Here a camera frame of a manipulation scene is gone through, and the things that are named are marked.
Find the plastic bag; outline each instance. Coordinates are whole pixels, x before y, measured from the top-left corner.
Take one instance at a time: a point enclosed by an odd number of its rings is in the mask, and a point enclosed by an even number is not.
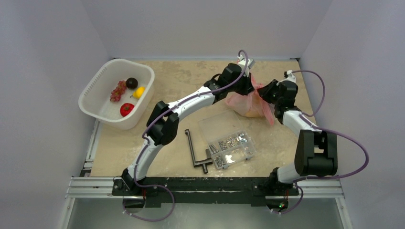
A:
[[[251,82],[255,90],[248,95],[240,95],[234,93],[225,99],[226,105],[234,111],[245,117],[263,117],[265,116],[268,122],[274,124],[274,106],[264,101],[257,90],[264,85],[256,83],[256,80],[251,77]]]

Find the red tomato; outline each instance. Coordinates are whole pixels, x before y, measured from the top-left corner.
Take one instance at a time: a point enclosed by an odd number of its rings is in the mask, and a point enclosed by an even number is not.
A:
[[[127,116],[129,113],[131,113],[131,111],[132,111],[132,109],[134,109],[134,107],[135,106],[133,104],[129,104],[129,103],[123,104],[121,106],[121,110],[120,110],[121,115],[123,117]]]

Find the bunch of red grapes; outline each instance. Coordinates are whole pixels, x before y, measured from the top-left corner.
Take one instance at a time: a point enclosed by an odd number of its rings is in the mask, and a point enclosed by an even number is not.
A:
[[[111,92],[110,101],[118,102],[126,89],[127,85],[125,84],[125,80],[118,82],[118,86]]]

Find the beige table surface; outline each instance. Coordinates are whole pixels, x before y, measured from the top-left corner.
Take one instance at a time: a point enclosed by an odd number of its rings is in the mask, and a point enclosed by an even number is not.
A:
[[[96,148],[96,156],[91,171],[92,177],[113,177],[121,175],[140,151],[146,128],[155,104],[163,100],[173,102],[195,92],[214,74],[221,73],[229,61],[137,61],[150,66],[155,72],[155,94],[138,124],[127,131],[103,125]],[[258,83],[268,84],[273,79],[282,80],[286,70],[298,70],[296,61],[258,61],[251,70]],[[296,105],[307,113],[312,113],[307,90],[301,74],[297,77],[298,95]],[[201,135],[198,121],[220,114],[230,108],[224,100],[200,109],[183,119],[177,137],[164,146],[149,168],[149,177],[267,177],[271,170],[293,161],[298,138],[277,120],[271,126],[263,117],[247,118],[237,115],[245,130],[256,142],[257,153],[244,162],[217,170],[208,166],[208,174],[201,167],[194,168],[185,129],[190,129],[196,153],[196,160],[206,158],[205,140]]]

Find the wall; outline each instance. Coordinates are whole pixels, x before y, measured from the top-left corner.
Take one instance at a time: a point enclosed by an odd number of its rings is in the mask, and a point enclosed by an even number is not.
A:
[[[141,59],[300,57],[331,0],[82,0],[107,51]]]
[[[403,228],[405,197],[405,2],[334,0],[300,60],[326,83],[318,124],[360,140],[370,153],[343,179],[354,228]],[[320,83],[305,75],[313,107]],[[339,141],[339,173],[358,168],[361,150]]]
[[[79,0],[0,2],[0,228],[55,228],[94,120],[79,94],[108,60]]]

